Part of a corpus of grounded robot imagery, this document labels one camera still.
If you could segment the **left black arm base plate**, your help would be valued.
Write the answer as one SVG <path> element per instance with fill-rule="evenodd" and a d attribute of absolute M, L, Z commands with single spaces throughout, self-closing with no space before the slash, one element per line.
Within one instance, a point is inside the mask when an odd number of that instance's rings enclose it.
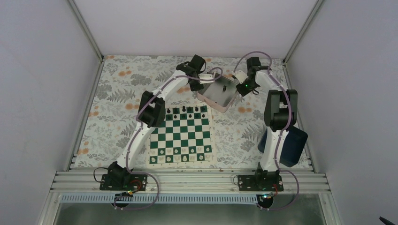
<path fill-rule="evenodd" d="M 147 175 L 144 174 L 127 174 L 123 178 L 103 174 L 99 189 L 101 191 L 145 191 L 146 184 Z"/>

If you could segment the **pink metal tin tray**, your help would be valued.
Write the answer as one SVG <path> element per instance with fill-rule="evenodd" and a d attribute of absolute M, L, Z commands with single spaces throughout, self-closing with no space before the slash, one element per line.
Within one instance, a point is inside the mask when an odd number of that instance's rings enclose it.
<path fill-rule="evenodd" d="M 197 98 L 218 112 L 225 113 L 238 95 L 236 85 L 235 81 L 220 76 L 213 83 L 204 84 L 204 89 L 197 92 Z"/>

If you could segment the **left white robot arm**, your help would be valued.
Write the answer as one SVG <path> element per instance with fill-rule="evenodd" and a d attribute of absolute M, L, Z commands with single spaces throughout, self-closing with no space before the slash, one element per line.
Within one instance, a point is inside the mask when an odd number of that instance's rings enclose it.
<path fill-rule="evenodd" d="M 159 127 L 166 115 L 166 102 L 178 89 L 189 84 L 191 91 L 203 88 L 199 74 L 204 72 L 206 61 L 194 55 L 190 61 L 177 65 L 172 76 L 157 89 L 144 91 L 136 116 L 137 125 L 128 141 L 125 150 L 107 170 L 101 179 L 101 189 L 108 187 L 125 190 L 136 172 L 133 171 L 137 154 L 143 148 L 149 135 Z"/>

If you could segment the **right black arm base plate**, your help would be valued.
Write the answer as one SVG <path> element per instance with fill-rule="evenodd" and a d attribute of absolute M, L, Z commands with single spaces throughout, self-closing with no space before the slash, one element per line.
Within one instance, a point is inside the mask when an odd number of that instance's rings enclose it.
<path fill-rule="evenodd" d="M 271 192 L 284 191 L 281 176 L 268 176 L 264 178 L 254 175 L 238 175 L 239 191 L 243 192 Z"/>

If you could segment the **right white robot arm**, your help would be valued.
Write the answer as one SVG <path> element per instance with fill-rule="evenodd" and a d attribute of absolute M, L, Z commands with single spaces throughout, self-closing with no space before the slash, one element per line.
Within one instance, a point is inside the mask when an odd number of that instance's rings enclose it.
<path fill-rule="evenodd" d="M 248 58 L 246 66 L 247 73 L 235 73 L 239 80 L 236 89 L 243 97 L 258 87 L 268 89 L 264 110 L 267 138 L 257 169 L 253 175 L 239 175 L 238 187 L 240 191 L 282 190 L 280 155 L 289 130 L 295 123 L 298 94 L 295 90 L 286 90 L 273 77 L 270 66 L 261 64 L 259 57 Z"/>

